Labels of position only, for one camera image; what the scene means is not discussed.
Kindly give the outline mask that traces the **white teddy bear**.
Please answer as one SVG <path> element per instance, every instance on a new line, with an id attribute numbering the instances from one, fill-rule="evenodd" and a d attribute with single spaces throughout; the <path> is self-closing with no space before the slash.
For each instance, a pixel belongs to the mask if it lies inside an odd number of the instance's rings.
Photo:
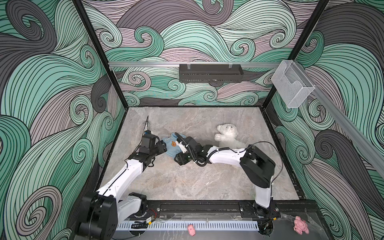
<path id="1" fill-rule="evenodd" d="M 235 125 L 218 125 L 217 130 L 219 133 L 215 134 L 214 138 L 219 143 L 219 148 L 243 149 L 247 146 L 236 139 L 239 133 Z"/>

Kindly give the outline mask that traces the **light blue teddy hoodie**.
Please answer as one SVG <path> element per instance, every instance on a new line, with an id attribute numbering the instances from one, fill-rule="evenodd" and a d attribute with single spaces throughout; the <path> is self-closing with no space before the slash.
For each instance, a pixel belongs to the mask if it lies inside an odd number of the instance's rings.
<path id="1" fill-rule="evenodd" d="M 177 154 L 183 152 L 177 144 L 177 139 L 178 136 L 176 135 L 176 133 L 172 133 L 169 137 L 162 138 L 167 147 L 166 154 L 172 159 L 174 159 Z"/>

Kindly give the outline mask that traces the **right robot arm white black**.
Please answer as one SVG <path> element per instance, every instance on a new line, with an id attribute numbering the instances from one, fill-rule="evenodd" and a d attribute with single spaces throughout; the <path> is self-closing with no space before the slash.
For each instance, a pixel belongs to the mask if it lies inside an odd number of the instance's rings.
<path id="1" fill-rule="evenodd" d="M 193 138 L 183 138 L 178 133 L 176 144 L 181 152 L 176 154 L 174 161 L 180 166 L 194 162 L 199 167 L 208 164 L 227 164 L 243 169 L 256 189 L 255 202 L 267 209 L 272 201 L 272 182 L 275 175 L 276 163 L 255 145 L 242 149 L 229 147 L 202 146 Z"/>

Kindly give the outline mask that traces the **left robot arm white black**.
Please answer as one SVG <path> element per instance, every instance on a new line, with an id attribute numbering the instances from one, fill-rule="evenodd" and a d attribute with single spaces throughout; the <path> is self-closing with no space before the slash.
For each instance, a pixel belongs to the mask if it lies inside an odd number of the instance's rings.
<path id="1" fill-rule="evenodd" d="M 123 168 L 103 187 L 83 197 L 71 239 L 110 240 L 123 220 L 138 212 L 143 215 L 145 196 L 134 193 L 122 200 L 122 195 L 152 160 L 166 151 L 166 144 L 158 136 L 145 131 L 138 149 L 125 160 Z"/>

